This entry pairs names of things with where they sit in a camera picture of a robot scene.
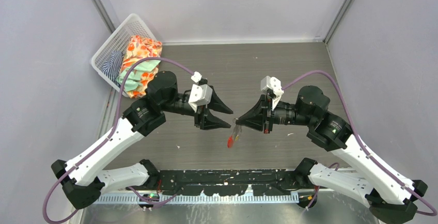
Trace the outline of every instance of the dark wooden surface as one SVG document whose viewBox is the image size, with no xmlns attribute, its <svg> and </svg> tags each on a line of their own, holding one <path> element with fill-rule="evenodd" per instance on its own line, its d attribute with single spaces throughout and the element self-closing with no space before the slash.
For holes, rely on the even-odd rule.
<svg viewBox="0 0 438 224">
<path fill-rule="evenodd" d="M 208 78 L 218 96 L 233 115 L 213 113 L 232 123 L 257 102 L 260 81 L 267 75 L 289 83 L 301 74 L 315 69 L 334 77 L 323 43 L 227 44 L 165 46 L 163 57 L 176 60 Z M 192 81 L 183 70 L 161 63 L 161 70 L 171 70 L 178 77 L 179 92 L 190 89 Z M 294 103 L 302 86 L 315 85 L 331 99 L 329 110 L 345 118 L 335 89 L 322 75 L 312 75 L 286 90 L 282 101 Z M 121 110 L 133 100 L 124 99 Z M 166 113 L 167 122 L 153 133 L 127 148 L 108 167 L 130 166 L 143 158 L 158 169 L 246 169 L 295 168 L 304 157 L 330 165 L 340 159 L 314 145 L 302 126 L 274 126 L 265 135 L 243 128 L 241 139 L 227 148 L 231 129 L 202 131 L 193 126 L 193 118 Z"/>
</svg>

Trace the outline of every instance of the orange floral fabric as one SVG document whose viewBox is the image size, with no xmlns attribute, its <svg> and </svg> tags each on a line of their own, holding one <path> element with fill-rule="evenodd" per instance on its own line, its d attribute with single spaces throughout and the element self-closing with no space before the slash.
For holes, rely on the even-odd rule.
<svg viewBox="0 0 438 224">
<path fill-rule="evenodd" d="M 159 41 L 154 41 L 139 35 L 132 36 L 123 58 L 120 73 L 142 58 L 160 57 L 162 49 L 163 44 Z M 148 64 L 148 62 L 149 61 L 140 63 L 140 65 L 133 70 L 134 74 L 141 73 L 142 70 L 144 70 L 144 72 L 141 74 L 138 87 L 135 90 L 126 92 L 130 98 L 141 98 L 145 96 L 148 83 L 153 80 L 156 73 L 158 73 L 158 61 L 156 61 L 157 66 L 154 66 L 154 68 L 148 68 L 150 65 L 155 65 L 150 63 Z"/>
</svg>

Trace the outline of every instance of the white bracket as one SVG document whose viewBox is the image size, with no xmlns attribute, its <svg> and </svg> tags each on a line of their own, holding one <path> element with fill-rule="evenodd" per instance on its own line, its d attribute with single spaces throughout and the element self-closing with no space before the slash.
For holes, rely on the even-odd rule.
<svg viewBox="0 0 438 224">
<path fill-rule="evenodd" d="M 202 79 L 202 75 L 199 72 L 195 72 L 192 77 L 190 77 L 195 83 L 198 83 Z"/>
<path fill-rule="evenodd" d="M 277 107 L 278 102 L 280 102 L 281 95 L 283 95 L 285 92 L 281 89 L 281 81 L 276 77 L 266 76 L 261 80 L 260 90 L 264 94 L 267 94 L 268 89 L 271 89 L 275 94 L 275 98 L 272 98 L 272 110 L 274 110 L 275 107 Z"/>
<path fill-rule="evenodd" d="M 362 151 L 359 144 L 356 141 L 354 135 L 351 135 L 347 142 L 346 149 L 336 149 L 331 153 L 338 156 L 348 164 L 350 164 L 356 171 L 362 175 L 379 193 L 380 197 L 387 203 L 391 204 L 404 204 L 405 198 L 409 199 L 411 194 L 401 187 L 394 179 L 388 176 L 384 171 L 382 171 L 371 159 L 366 156 L 365 152 Z M 374 153 L 365 143 L 364 146 L 372 154 L 380 164 L 382 164 L 386 169 L 388 169 L 392 174 L 394 174 L 403 183 L 407 184 L 411 190 L 414 190 L 412 180 L 406 178 L 402 174 L 398 173 L 391 166 L 389 166 L 385 161 L 383 161 L 376 153 Z"/>
<path fill-rule="evenodd" d="M 127 119 L 119 119 L 119 123 L 116 127 L 116 131 L 111 139 L 103 145 L 96 153 L 90 158 L 84 161 L 76 170 L 70 173 L 70 178 L 76 180 L 76 185 L 88 186 L 94 181 L 96 175 L 108 165 L 113 159 L 115 159 L 122 151 L 141 140 L 144 136 L 139 132 L 132 132 L 132 125 Z M 110 131 L 106 132 L 95 143 L 93 143 L 84 152 L 76 156 L 75 158 L 66 162 L 66 171 L 71 167 L 75 167 L 75 164 L 81 160 L 85 155 L 90 153 L 95 147 L 102 143 Z"/>
<path fill-rule="evenodd" d="M 196 112 L 198 106 L 207 105 L 210 103 L 213 89 L 209 85 L 192 85 L 190 92 L 189 104 L 190 107 Z"/>
<path fill-rule="evenodd" d="M 373 186 L 365 179 L 354 178 L 346 173 L 335 171 L 321 164 L 316 164 L 312 167 L 309 179 L 314 185 L 330 188 L 353 198 L 365 207 L 369 207 L 365 195 L 371 193 Z"/>
<path fill-rule="evenodd" d="M 97 177 L 105 186 L 100 190 L 101 194 L 122 189 L 128 186 L 139 186 L 144 184 L 148 178 L 148 170 L 140 163 L 130 167 L 114 170 L 103 170 Z"/>
</svg>

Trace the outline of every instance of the red object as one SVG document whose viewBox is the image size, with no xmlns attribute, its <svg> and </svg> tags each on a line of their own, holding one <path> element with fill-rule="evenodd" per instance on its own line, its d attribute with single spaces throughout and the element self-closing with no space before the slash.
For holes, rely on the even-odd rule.
<svg viewBox="0 0 438 224">
<path fill-rule="evenodd" d="M 227 143 L 227 147 L 231 148 L 232 145 L 234 144 L 234 140 L 232 138 L 232 135 L 228 138 L 228 143 Z"/>
<path fill-rule="evenodd" d="M 161 193 L 162 191 L 160 188 L 161 188 L 161 179 L 158 181 L 158 187 L 157 187 L 157 191 Z"/>
</svg>

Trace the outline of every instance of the white wall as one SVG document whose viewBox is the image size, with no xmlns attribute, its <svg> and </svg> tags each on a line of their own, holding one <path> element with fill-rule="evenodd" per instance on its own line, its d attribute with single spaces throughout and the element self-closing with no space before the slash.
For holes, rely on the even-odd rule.
<svg viewBox="0 0 438 224">
<path fill-rule="evenodd" d="M 322 40 L 344 0 L 102 0 L 116 25 L 139 14 L 163 42 Z"/>
<path fill-rule="evenodd" d="M 366 142 L 438 207 L 438 0 L 355 0 L 329 43 Z M 426 210 L 417 203 L 421 210 Z M 411 223 L 437 223 L 417 215 Z"/>
<path fill-rule="evenodd" d="M 0 0 L 0 222 L 45 223 L 50 165 L 96 140 L 109 86 L 89 59 L 109 36 L 90 0 Z M 59 220 L 71 210 L 58 189 Z"/>
</svg>

